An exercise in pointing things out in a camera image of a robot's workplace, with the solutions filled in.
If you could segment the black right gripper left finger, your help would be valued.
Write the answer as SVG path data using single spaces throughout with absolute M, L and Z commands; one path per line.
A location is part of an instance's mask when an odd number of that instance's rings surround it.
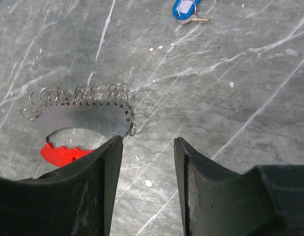
M 0 177 L 0 236 L 108 236 L 122 153 L 114 136 L 39 178 Z

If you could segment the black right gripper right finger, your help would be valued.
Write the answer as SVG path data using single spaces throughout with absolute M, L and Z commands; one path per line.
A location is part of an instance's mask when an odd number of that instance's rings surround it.
M 257 165 L 238 174 L 174 141 L 186 236 L 304 236 L 304 165 Z

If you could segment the metal key organizer red handle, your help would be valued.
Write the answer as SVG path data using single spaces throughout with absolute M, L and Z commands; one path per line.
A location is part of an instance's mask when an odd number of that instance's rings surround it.
M 80 147 L 55 147 L 49 138 L 60 130 L 82 128 L 107 138 L 136 135 L 136 120 L 128 106 L 129 93 L 123 85 L 111 84 L 107 91 L 100 86 L 82 86 L 74 93 L 49 87 L 38 92 L 38 103 L 33 101 L 33 93 L 29 95 L 36 109 L 23 108 L 20 114 L 35 123 L 43 143 L 40 155 L 56 167 L 63 167 L 91 152 Z

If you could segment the blue key tag with key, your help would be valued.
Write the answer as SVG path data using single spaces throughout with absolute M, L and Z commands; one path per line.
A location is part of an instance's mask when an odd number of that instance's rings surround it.
M 209 22 L 209 18 L 198 17 L 197 7 L 201 0 L 176 0 L 172 7 L 172 14 L 178 23 L 186 25 L 190 22 Z

